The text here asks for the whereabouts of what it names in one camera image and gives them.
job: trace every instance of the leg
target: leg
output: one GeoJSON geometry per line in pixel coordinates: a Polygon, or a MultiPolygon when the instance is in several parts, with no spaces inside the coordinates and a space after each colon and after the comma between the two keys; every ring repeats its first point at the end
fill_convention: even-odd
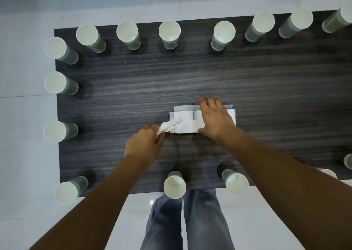
{"type": "Polygon", "coordinates": [[[188,190],[183,201],[188,250],[234,250],[215,189],[188,190]]]}
{"type": "Polygon", "coordinates": [[[140,250],[182,250],[181,210],[182,198],[159,197],[150,212],[140,250]]]}

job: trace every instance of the dark wooden table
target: dark wooden table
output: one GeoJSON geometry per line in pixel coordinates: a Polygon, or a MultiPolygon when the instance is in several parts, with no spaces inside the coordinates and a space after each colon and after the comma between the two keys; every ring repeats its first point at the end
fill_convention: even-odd
{"type": "MultiPolygon", "coordinates": [[[[195,104],[197,95],[234,104],[238,127],[264,143],[352,179],[342,163],[352,152],[352,30],[325,34],[321,23],[330,13],[315,12],[312,26],[287,40],[277,31],[289,14],[275,15],[273,30],[255,43],[244,39],[252,16],[179,21],[173,51],[161,42],[160,23],[138,24],[142,46],[134,52],[117,39],[117,26],[97,27],[107,43],[102,54],[79,44],[76,28],[55,30],[80,55],[73,66],[56,61],[57,71],[80,84],[76,95],[57,96],[58,119],[81,130],[59,144],[60,180],[88,171],[88,194],[123,157],[134,132],[167,121],[174,106],[195,104]],[[215,52],[213,28],[225,19],[236,36],[215,52]]],[[[224,187],[217,175],[222,162],[247,175],[226,149],[201,135],[168,134],[132,193],[162,191],[174,167],[188,189],[224,187]]]]}

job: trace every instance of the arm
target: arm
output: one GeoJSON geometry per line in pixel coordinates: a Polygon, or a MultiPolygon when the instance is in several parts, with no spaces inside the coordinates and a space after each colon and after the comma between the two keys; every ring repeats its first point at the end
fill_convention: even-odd
{"type": "Polygon", "coordinates": [[[278,217],[308,249],[349,249],[352,188],[245,135],[219,100],[199,98],[205,128],[246,169],[278,217]]]}
{"type": "Polygon", "coordinates": [[[149,125],[129,139],[125,156],[106,179],[30,250],[103,250],[132,187],[157,158],[164,133],[149,125]]]}

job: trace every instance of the paper cup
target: paper cup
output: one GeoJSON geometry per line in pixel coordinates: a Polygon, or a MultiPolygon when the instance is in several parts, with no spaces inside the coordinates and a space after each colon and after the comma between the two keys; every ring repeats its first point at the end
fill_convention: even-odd
{"type": "Polygon", "coordinates": [[[334,177],[335,179],[337,179],[337,175],[335,172],[333,172],[332,170],[330,169],[327,169],[327,168],[317,168],[317,167],[314,167],[315,169],[325,173],[325,174],[328,174],[330,175],[331,177],[334,177]]]}
{"type": "Polygon", "coordinates": [[[78,42],[92,49],[96,53],[104,52],[105,41],[100,37],[98,30],[92,25],[82,25],[76,31],[78,42]]]}
{"type": "Polygon", "coordinates": [[[233,195],[244,195],[248,189],[249,183],[246,176],[241,173],[234,171],[231,168],[228,168],[223,171],[222,180],[226,184],[226,188],[233,195]]]}
{"type": "Polygon", "coordinates": [[[44,85],[51,93],[74,95],[78,91],[78,83],[59,71],[49,73],[44,79],[44,85]]]}
{"type": "Polygon", "coordinates": [[[225,46],[235,38],[236,29],[228,21],[220,21],[215,25],[212,38],[212,48],[215,51],[221,51],[225,46]]]}
{"type": "Polygon", "coordinates": [[[70,181],[62,182],[55,190],[56,199],[60,203],[68,205],[73,203],[77,197],[81,196],[87,187],[88,180],[83,176],[76,177],[70,181]]]}
{"type": "Polygon", "coordinates": [[[186,192],[186,183],[182,174],[178,171],[171,171],[164,182],[165,194],[173,199],[181,198],[186,192]]]}
{"type": "Polygon", "coordinates": [[[246,30],[246,39],[249,42],[255,42],[271,31],[274,25],[275,18],[273,14],[270,12],[259,12],[254,16],[251,25],[246,30]]]}
{"type": "Polygon", "coordinates": [[[130,50],[137,50],[140,47],[138,27],[133,21],[123,21],[119,24],[116,34],[130,50]]]}
{"type": "Polygon", "coordinates": [[[324,32],[332,33],[352,23],[352,4],[343,5],[323,21],[324,32]]]}
{"type": "Polygon", "coordinates": [[[344,158],[346,168],[352,169],[352,154],[348,154],[344,158]]]}
{"type": "Polygon", "coordinates": [[[73,65],[78,61],[78,54],[60,37],[52,37],[46,41],[44,50],[48,57],[73,65]]]}
{"type": "Polygon", "coordinates": [[[159,27],[159,36],[163,40],[166,49],[172,50],[177,47],[181,27],[174,20],[167,20],[159,27]]]}
{"type": "Polygon", "coordinates": [[[77,134],[78,127],[76,124],[61,121],[49,122],[44,131],[45,138],[52,143],[75,137],[77,134]]]}
{"type": "Polygon", "coordinates": [[[279,35],[283,39],[288,39],[301,30],[307,29],[312,23],[313,13],[308,8],[298,7],[281,25],[279,35]]]}

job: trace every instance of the person's left arm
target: person's left arm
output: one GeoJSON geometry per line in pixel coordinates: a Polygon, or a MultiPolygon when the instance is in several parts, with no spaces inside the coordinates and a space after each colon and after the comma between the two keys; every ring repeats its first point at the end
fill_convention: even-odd
{"type": "Polygon", "coordinates": [[[125,156],[106,179],[30,250],[103,250],[121,208],[137,180],[157,158],[164,133],[148,125],[126,143],[125,156]]]}

